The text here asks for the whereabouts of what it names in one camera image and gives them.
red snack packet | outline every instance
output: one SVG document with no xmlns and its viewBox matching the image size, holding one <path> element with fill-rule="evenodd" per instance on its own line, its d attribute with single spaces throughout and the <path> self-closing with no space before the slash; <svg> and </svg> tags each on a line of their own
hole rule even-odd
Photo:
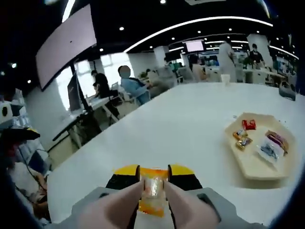
<svg viewBox="0 0 305 229">
<path fill-rule="evenodd" d="M 255 120 L 243 120 L 242 121 L 244 130 L 256 130 Z"/>
</svg>

ceiling light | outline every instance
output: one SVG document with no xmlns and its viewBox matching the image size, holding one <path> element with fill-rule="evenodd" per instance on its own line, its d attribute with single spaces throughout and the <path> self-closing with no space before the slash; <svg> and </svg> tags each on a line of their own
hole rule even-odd
<svg viewBox="0 0 305 229">
<path fill-rule="evenodd" d="M 285 51 L 285 50 L 283 50 L 283 49 L 280 49 L 280 48 L 277 48 L 277 47 L 274 47 L 274 46 L 271 46 L 271 45 L 269 45 L 269 47 L 270 47 L 270 48 L 272 48 L 272 49 L 276 49 L 276 50 L 279 50 L 279 51 L 285 52 L 286 54 L 291 55 L 291 56 L 293 56 L 293 57 L 295 57 L 295 58 L 299 59 L 297 56 L 295 56 L 295 55 L 293 55 L 292 53 L 287 52 L 287 51 Z"/>
<path fill-rule="evenodd" d="M 195 20 L 191 20 L 191 21 L 186 21 L 186 22 L 183 22 L 183 23 L 179 23 L 179 24 L 176 24 L 176 25 L 173 25 L 173 26 L 170 26 L 170 27 L 167 27 L 165 29 L 162 29 L 158 32 L 155 32 L 151 35 L 149 35 L 148 37 L 145 37 L 143 38 L 142 40 L 136 42 L 135 44 L 133 44 L 132 46 L 130 46 L 128 49 L 124 50 L 124 52 L 128 52 L 130 51 L 131 49 L 133 49 L 134 47 L 138 46 L 139 44 L 142 44 L 143 42 L 161 34 L 161 33 L 164 33 L 164 32 L 167 32 L 169 30 L 172 30 L 172 29 L 175 29 L 175 28 L 178 28 L 178 27 L 181 27 L 181 26 L 184 26 L 184 25 L 188 25 L 188 24 L 192 24 L 192 23 L 196 23 L 196 22 L 201 22 L 201 21 L 211 21 L 211 20 L 220 20 L 220 19 L 237 19 L 237 20 L 245 20 L 245 21 L 253 21 L 253 22 L 257 22 L 257 23 L 261 23 L 261 24 L 264 24 L 264 25 L 268 25 L 268 26 L 271 26 L 273 27 L 273 24 L 270 24 L 270 23 L 267 23 L 265 21 L 261 21 L 261 20 L 258 20 L 258 19 L 253 19 L 253 18 L 246 18 L 246 17 L 237 17 L 237 16 L 217 16 L 217 17 L 209 17 L 209 18 L 199 18 L 199 19 L 195 19 Z"/>
<path fill-rule="evenodd" d="M 244 44 L 248 44 L 249 42 L 244 42 L 244 41 L 231 41 L 231 42 L 234 42 L 234 43 L 244 43 Z"/>
<path fill-rule="evenodd" d="M 206 48 L 207 50 L 214 50 L 214 49 L 219 49 L 219 47 L 213 47 L 213 48 Z"/>
<path fill-rule="evenodd" d="M 63 17 L 62 17 L 62 22 L 64 22 L 65 20 L 68 19 L 68 17 L 70 16 L 70 13 L 71 13 L 71 10 L 72 10 L 72 7 L 75 3 L 75 0 L 69 0 L 68 3 L 67 3 L 67 6 L 65 8 L 65 11 L 63 13 Z"/>
<path fill-rule="evenodd" d="M 174 48 L 174 49 L 170 49 L 169 52 L 172 52 L 172 51 L 176 51 L 176 50 L 179 50 L 179 49 L 183 49 L 184 47 L 178 47 L 178 48 Z"/>
<path fill-rule="evenodd" d="M 222 43 L 223 41 L 215 41 L 215 42 L 205 42 L 205 44 L 214 44 L 214 43 Z"/>
</svg>

person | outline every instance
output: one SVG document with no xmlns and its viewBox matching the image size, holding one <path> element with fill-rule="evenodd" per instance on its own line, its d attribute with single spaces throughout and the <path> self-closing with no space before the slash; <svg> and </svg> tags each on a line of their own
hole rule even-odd
<svg viewBox="0 0 305 229">
<path fill-rule="evenodd" d="M 220 74 L 228 74 L 230 75 L 230 82 L 236 82 L 234 51 L 230 45 L 229 39 L 226 39 L 219 46 L 218 62 L 220 67 Z"/>
<path fill-rule="evenodd" d="M 91 75 L 95 78 L 95 83 L 93 84 L 93 87 L 96 91 L 96 94 L 94 98 L 99 97 L 102 99 L 102 98 L 107 98 L 107 97 L 110 98 L 110 96 L 118 95 L 117 91 L 110 90 L 108 85 L 108 80 L 105 74 L 98 73 L 96 70 L 93 70 L 91 72 Z M 114 106 L 114 104 L 116 104 L 116 101 L 110 99 L 110 101 L 106 103 L 105 106 L 117 119 L 119 119 L 120 113 L 118 109 Z"/>
<path fill-rule="evenodd" d="M 151 93 L 151 98 L 154 98 L 169 89 L 169 86 L 166 85 L 162 80 L 160 80 L 158 74 L 154 71 L 147 69 L 146 74 L 152 86 L 151 89 L 149 89 Z"/>
<path fill-rule="evenodd" d="M 202 66 L 199 64 L 199 58 L 197 55 L 190 55 L 189 58 L 190 61 L 190 69 L 195 77 L 195 80 L 197 82 L 202 81 L 206 81 L 207 80 L 207 76 L 205 74 L 205 72 L 203 71 Z"/>
<path fill-rule="evenodd" d="M 252 45 L 253 50 L 250 52 L 249 58 L 256 64 L 260 64 L 262 63 L 262 65 L 264 66 L 264 60 L 263 57 L 261 55 L 261 53 L 257 50 L 257 45 L 253 44 Z"/>
<path fill-rule="evenodd" d="M 136 98 L 140 105 L 150 101 L 150 93 L 147 90 L 149 84 L 145 84 L 136 78 L 130 78 L 131 70 L 127 65 L 120 66 L 118 72 L 121 77 L 122 88 Z"/>
<path fill-rule="evenodd" d="M 14 147 L 8 151 L 8 174 L 15 184 L 16 192 L 21 193 L 32 204 L 33 213 L 37 218 L 51 220 L 47 199 L 48 186 L 43 175 L 22 162 L 16 162 L 14 151 Z"/>
</svg>

floor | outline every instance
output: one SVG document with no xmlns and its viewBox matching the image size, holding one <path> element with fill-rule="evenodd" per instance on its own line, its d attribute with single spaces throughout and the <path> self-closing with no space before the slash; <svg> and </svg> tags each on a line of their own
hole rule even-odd
<svg viewBox="0 0 305 229">
<path fill-rule="evenodd" d="M 134 111 L 135 109 L 137 109 L 137 107 L 137 105 L 131 103 L 123 103 L 119 105 L 117 108 L 121 116 L 120 118 L 123 118 L 130 112 Z M 105 116 L 105 112 L 102 109 L 95 111 L 94 117 L 98 121 L 100 129 L 102 131 L 106 130 L 109 127 L 109 119 Z M 61 163 L 67 160 L 76 151 L 77 147 L 72 142 L 69 136 L 59 142 L 53 149 L 49 151 L 52 170 L 54 170 Z"/>
</svg>

person in blue shirt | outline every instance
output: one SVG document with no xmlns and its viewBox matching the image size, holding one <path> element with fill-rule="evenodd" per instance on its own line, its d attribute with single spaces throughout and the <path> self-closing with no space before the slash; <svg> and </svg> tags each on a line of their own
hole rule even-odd
<svg viewBox="0 0 305 229">
<path fill-rule="evenodd" d="M 126 65 L 120 66 L 118 72 L 121 77 L 121 87 L 131 94 L 132 97 L 136 98 L 140 105 L 150 101 L 150 93 L 147 90 L 149 85 L 136 78 L 130 78 L 131 70 Z"/>
</svg>

